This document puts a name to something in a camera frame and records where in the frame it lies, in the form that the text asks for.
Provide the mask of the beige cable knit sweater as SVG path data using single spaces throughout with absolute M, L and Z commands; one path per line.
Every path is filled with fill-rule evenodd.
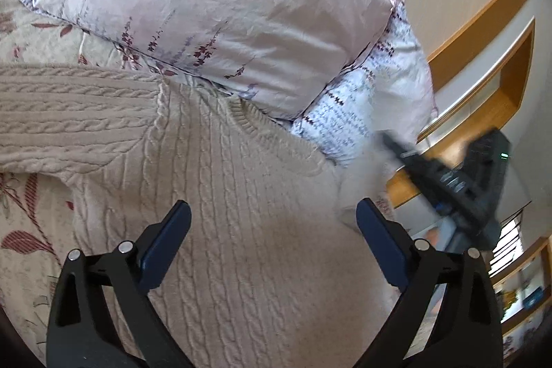
M 198 367 L 351 367 L 390 311 L 392 290 L 341 220 L 350 181 L 238 98 L 150 74 L 5 65 L 5 173 L 66 186 L 87 254 L 188 203 L 191 229 L 151 302 Z

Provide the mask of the window with bars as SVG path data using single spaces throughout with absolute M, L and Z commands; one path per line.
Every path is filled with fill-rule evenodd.
M 529 205 L 530 203 L 527 203 L 522 206 L 517 212 L 502 222 L 499 241 L 492 251 L 490 261 L 492 271 L 502 270 L 502 268 L 515 261 L 523 253 L 521 225 L 525 209 Z

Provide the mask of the white blue floral pillow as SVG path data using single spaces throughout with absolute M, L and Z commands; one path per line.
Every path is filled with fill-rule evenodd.
M 360 156 L 377 132 L 414 145 L 437 116 L 430 65 L 408 18 L 405 0 L 391 0 L 385 30 L 354 64 L 328 84 L 290 132 L 339 165 Z

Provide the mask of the wooden bookshelf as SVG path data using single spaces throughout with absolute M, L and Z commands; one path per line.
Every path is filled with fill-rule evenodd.
M 528 248 L 515 239 L 490 263 L 491 283 L 502 313 L 503 364 L 509 365 L 534 337 L 551 306 L 551 239 Z

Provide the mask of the floral bed quilt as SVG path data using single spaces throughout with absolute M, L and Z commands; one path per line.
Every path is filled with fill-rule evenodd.
M 1 60 L 129 66 L 112 43 L 37 15 L 18 0 L 1 0 Z M 69 189 L 55 178 L 1 176 L 1 307 L 38 360 L 46 359 L 50 303 L 61 261 L 76 244 L 73 208 Z

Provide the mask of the wooden wall shelf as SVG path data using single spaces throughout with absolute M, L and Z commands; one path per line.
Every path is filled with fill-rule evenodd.
M 551 63 L 551 0 L 491 0 L 430 55 L 439 116 L 417 147 L 457 165 L 492 127 L 524 135 Z

